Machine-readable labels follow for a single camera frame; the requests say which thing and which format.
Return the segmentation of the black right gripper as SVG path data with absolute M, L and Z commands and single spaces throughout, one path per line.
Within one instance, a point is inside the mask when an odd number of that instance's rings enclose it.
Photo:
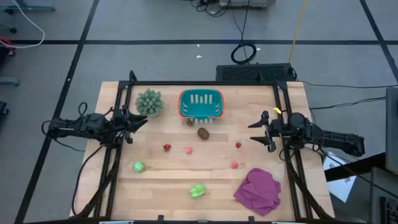
M 276 144 L 273 138 L 281 137 L 282 121 L 280 119 L 269 121 L 268 111 L 263 111 L 260 120 L 254 124 L 250 124 L 248 128 L 261 128 L 262 126 L 265 127 L 265 136 L 250 137 L 250 139 L 267 146 L 269 152 L 274 152 Z

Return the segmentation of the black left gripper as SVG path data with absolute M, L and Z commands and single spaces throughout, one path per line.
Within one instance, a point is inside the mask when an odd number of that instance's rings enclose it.
M 126 105 L 115 108 L 113 111 L 112 129 L 114 133 L 121 134 L 128 144 L 133 143 L 131 133 L 135 133 L 147 123 L 146 115 L 133 114 Z

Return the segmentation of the green toy starfruit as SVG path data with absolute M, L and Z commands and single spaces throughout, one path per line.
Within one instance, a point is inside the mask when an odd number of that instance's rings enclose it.
M 206 193 L 206 185 L 203 184 L 195 185 L 190 189 L 189 192 L 192 198 L 201 197 Z

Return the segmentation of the potted green succulent plant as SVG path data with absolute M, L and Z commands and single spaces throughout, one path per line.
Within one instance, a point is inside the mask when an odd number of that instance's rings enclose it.
M 159 91 L 147 89 L 145 92 L 138 94 L 135 106 L 140 115 L 146 115 L 147 117 L 158 116 L 164 108 L 162 94 Z

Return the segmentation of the black computer case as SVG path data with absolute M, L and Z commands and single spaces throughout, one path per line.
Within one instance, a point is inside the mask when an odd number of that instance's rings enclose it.
M 289 63 L 267 63 L 247 65 L 218 65 L 218 82 L 274 82 L 296 80 L 297 74 Z

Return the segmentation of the purple cloth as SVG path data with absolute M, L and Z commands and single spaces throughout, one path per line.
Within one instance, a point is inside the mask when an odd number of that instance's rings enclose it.
M 271 173 L 259 168 L 250 170 L 234 193 L 234 198 L 246 208 L 265 216 L 280 205 L 280 182 Z

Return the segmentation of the teal basket with orange rim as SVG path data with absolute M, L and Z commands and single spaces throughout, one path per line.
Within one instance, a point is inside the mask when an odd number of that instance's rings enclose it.
M 225 111 L 224 94 L 216 89 L 184 90 L 178 97 L 178 114 L 193 121 L 222 118 Z

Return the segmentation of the white paper sheet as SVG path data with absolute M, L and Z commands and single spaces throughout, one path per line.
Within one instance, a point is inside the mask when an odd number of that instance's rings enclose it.
M 346 165 L 346 161 L 334 155 L 331 151 L 323 160 L 323 170 L 329 170 L 340 165 Z M 328 182 L 328 190 L 333 196 L 346 203 L 351 192 L 356 176 Z

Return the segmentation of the dark office desk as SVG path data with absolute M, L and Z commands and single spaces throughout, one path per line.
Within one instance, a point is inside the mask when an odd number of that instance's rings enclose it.
M 386 168 L 384 152 L 325 171 L 328 182 L 353 175 L 359 177 L 367 173 L 371 175 L 369 220 L 374 224 L 381 224 L 380 198 L 388 197 L 398 200 L 398 174 Z

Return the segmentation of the grey monitor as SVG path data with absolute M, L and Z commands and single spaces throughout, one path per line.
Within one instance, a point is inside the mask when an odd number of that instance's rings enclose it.
M 386 168 L 398 174 L 398 88 L 386 89 Z

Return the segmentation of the grey equipment box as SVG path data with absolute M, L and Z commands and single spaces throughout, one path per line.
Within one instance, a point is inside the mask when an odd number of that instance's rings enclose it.
M 218 0 L 221 7 L 257 7 L 266 8 L 275 4 L 276 0 Z

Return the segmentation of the black keyboard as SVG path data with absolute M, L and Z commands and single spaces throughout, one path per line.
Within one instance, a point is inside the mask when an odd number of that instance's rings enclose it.
M 398 200 L 394 198 L 380 198 L 381 224 L 398 224 Z

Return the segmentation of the red object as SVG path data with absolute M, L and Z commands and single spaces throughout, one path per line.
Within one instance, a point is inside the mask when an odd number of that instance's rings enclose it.
M 5 47 L 7 47 L 9 49 L 9 55 L 11 57 L 15 56 L 16 48 L 15 48 L 14 44 L 9 39 L 0 35 L 0 44 L 4 45 Z

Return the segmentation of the grey table leg base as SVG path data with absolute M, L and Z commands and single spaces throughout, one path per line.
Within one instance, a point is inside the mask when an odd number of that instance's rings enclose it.
M 0 3 L 0 12 L 6 12 L 9 14 L 13 14 L 18 10 L 22 11 L 50 11 L 55 12 L 56 8 L 53 4 L 47 3 L 27 3 L 25 0 L 11 0 L 12 4 L 5 5 L 4 3 Z

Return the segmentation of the black metal table frame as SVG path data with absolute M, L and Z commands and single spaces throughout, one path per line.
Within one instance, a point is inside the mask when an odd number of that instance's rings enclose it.
M 273 108 L 290 109 L 310 116 L 304 86 L 289 82 L 286 88 L 256 83 L 217 82 L 137 82 L 131 100 L 146 89 L 158 90 L 165 107 L 161 114 L 134 135 L 132 144 L 120 149 L 100 149 L 90 140 L 86 145 L 87 164 L 80 177 L 74 206 L 80 213 L 98 189 L 102 171 L 109 169 L 119 156 L 118 175 L 106 189 L 93 210 L 94 216 L 115 220 L 243 221 L 253 217 L 257 221 L 294 221 L 313 218 L 315 211 L 301 194 L 287 173 L 282 160 L 282 141 L 276 139 L 277 149 L 269 152 L 265 146 L 250 139 L 263 135 L 261 128 L 248 128 L 259 120 L 263 111 L 271 118 Z M 178 96 L 187 89 L 212 88 L 221 91 L 225 112 L 221 119 L 205 125 L 210 137 L 202 140 L 198 126 L 187 126 L 178 114 Z M 236 148 L 236 142 L 242 146 Z M 169 152 L 163 145 L 170 144 Z M 135 162 L 141 161 L 145 170 L 137 173 Z M 237 169 L 231 164 L 237 162 Z M 266 216 L 255 214 L 234 199 L 234 193 L 253 168 L 270 172 L 281 184 L 280 205 Z M 198 198 L 190 196 L 190 189 L 206 185 L 206 193 Z

